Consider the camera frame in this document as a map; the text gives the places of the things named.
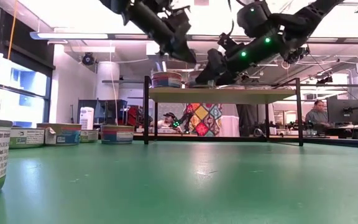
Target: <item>wooden shelf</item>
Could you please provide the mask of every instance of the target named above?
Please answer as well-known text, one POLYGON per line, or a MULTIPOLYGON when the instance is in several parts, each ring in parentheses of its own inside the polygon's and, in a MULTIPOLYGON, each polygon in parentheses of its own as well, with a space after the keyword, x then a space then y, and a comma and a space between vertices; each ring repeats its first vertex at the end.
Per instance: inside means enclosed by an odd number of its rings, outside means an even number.
POLYGON ((295 95, 295 90, 227 90, 197 88, 151 88, 157 103, 266 104, 295 95))

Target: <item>patchwork fabric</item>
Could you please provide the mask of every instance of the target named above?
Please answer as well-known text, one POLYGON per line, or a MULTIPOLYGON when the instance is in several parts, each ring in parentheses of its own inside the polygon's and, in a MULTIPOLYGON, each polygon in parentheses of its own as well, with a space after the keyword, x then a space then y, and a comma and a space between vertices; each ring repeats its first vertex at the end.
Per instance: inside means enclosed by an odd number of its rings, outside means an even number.
POLYGON ((214 136, 217 136, 219 134, 220 131, 220 125, 218 125, 218 123, 214 123, 211 127, 210 127, 210 131, 212 131, 212 133, 214 133, 214 136))
POLYGON ((208 132, 205 134, 205 137, 215 137, 215 134, 214 134, 212 131, 208 131, 208 132))
POLYGON ((207 117, 205 117, 204 123, 209 129, 211 129, 212 126, 215 124, 215 118, 211 114, 209 114, 207 115, 207 117))
POLYGON ((206 133, 209 131, 208 127, 204 124, 204 123, 200 123, 197 125, 196 127, 196 132, 200 135, 200 136, 205 136, 206 133))
POLYGON ((222 116, 222 108, 219 109, 218 105, 214 105, 209 113, 214 117, 214 119, 219 119, 222 116))
POLYGON ((195 114, 197 115, 197 117, 199 117, 199 119, 204 119, 205 117, 207 117, 207 115, 208 115, 208 110, 206 110, 205 108, 204 108, 204 106, 200 106, 197 110, 196 110, 196 112, 195 112, 195 114))
POLYGON ((217 136, 221 127, 222 105, 191 103, 186 112, 192 112, 190 131, 195 130, 199 136, 217 136))
POLYGON ((193 127, 197 127, 200 122, 201 120, 197 116, 192 116, 190 119, 190 123, 193 127))

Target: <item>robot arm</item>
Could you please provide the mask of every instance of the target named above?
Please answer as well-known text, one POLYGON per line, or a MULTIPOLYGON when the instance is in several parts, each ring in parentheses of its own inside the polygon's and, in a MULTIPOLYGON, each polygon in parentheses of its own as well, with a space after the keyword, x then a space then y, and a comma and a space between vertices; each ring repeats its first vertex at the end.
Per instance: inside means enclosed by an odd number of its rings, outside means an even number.
POLYGON ((218 42, 225 55, 217 50, 208 52, 206 69, 196 79, 197 83, 215 80, 217 85, 227 85, 246 76, 245 70, 262 60, 280 54, 284 61, 295 63, 309 53, 302 47, 323 18, 344 0, 317 0, 303 7, 294 15, 271 14, 265 1, 244 5, 237 13, 237 23, 249 37, 249 44, 237 44, 226 34, 218 42))
MULTIPOLYGON (((190 29, 184 8, 172 9, 172 0, 101 0, 105 6, 124 19, 132 21, 160 46, 160 54, 188 63, 196 57, 186 42, 190 29), (167 17, 159 18, 157 13, 167 17)), ((301 47, 323 18, 344 0, 316 0, 294 15, 272 14, 265 1, 241 2, 237 23, 254 40, 249 44, 235 43, 229 35, 221 34, 218 44, 226 49, 225 55, 216 49, 208 51, 208 64, 196 79, 197 83, 215 80, 217 85, 234 83, 246 77, 246 70, 261 61, 280 54, 284 61, 295 63, 309 53, 301 47)))
POLYGON ((172 0, 101 0, 114 13, 120 14, 124 25, 132 21, 160 46, 160 55, 168 53, 177 60, 196 63, 196 57, 187 46, 186 33, 189 18, 183 7, 172 9, 172 0), (159 18, 157 13, 167 17, 159 18))

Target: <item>green table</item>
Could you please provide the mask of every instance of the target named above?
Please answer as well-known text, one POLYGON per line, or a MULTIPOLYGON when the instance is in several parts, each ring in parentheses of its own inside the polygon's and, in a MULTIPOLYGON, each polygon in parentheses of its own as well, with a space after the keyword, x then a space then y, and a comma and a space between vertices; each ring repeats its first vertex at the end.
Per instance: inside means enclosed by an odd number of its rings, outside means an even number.
POLYGON ((358 149, 135 142, 11 150, 0 223, 358 223, 358 149))

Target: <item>person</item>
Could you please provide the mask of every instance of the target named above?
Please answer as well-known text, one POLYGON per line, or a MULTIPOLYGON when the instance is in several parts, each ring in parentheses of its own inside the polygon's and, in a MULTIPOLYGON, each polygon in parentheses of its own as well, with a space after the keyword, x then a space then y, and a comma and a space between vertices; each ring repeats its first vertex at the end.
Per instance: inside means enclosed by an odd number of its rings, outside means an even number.
POLYGON ((314 125, 320 125, 329 127, 328 114, 324 110, 324 102, 322 100, 316 100, 313 109, 306 114, 306 122, 312 122, 314 125))
POLYGON ((180 126, 177 128, 174 128, 172 126, 173 121, 175 120, 176 116, 172 113, 166 113, 164 114, 165 119, 162 119, 160 121, 157 122, 157 127, 160 128, 173 128, 176 132, 181 133, 181 128, 180 126))

